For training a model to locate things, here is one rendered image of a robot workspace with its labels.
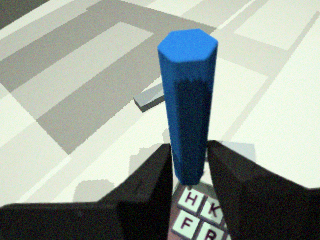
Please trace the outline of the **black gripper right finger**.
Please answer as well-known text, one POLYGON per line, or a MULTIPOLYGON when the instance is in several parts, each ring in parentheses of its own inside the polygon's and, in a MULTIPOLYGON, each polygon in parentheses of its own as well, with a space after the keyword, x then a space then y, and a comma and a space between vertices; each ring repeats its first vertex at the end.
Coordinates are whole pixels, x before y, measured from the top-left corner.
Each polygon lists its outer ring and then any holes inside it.
POLYGON ((208 140, 212 185, 231 240, 316 240, 320 188, 308 188, 208 140))

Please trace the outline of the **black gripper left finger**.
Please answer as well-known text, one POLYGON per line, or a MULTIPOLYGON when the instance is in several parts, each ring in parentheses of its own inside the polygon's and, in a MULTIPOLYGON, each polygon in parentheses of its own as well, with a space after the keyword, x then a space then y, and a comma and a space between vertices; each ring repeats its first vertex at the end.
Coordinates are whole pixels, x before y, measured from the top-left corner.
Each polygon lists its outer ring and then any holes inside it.
POLYGON ((166 143, 96 202, 1 206, 0 240, 168 240, 172 193, 166 143))

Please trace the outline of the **grey keyboard with white letter keys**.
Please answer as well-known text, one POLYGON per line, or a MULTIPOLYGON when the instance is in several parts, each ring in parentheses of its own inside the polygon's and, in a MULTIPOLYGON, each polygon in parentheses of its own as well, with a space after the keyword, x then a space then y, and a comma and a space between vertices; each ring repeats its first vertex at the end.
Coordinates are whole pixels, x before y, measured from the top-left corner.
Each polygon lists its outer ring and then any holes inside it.
POLYGON ((168 240, 231 240, 213 185, 200 180, 187 190, 177 181, 170 212, 168 240))

